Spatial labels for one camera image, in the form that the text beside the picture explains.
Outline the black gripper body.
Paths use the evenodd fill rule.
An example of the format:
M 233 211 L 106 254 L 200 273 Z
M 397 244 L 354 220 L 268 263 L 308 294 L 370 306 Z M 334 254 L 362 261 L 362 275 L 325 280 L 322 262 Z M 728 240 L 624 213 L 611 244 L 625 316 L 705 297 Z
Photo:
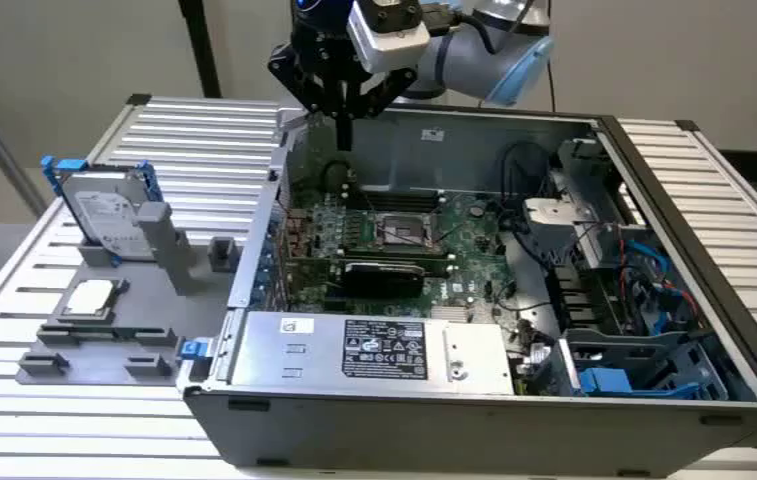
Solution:
M 360 90 L 372 75 L 357 58 L 348 32 L 354 2 L 337 0 L 292 1 L 290 43 L 297 65 L 320 86 L 342 85 Z

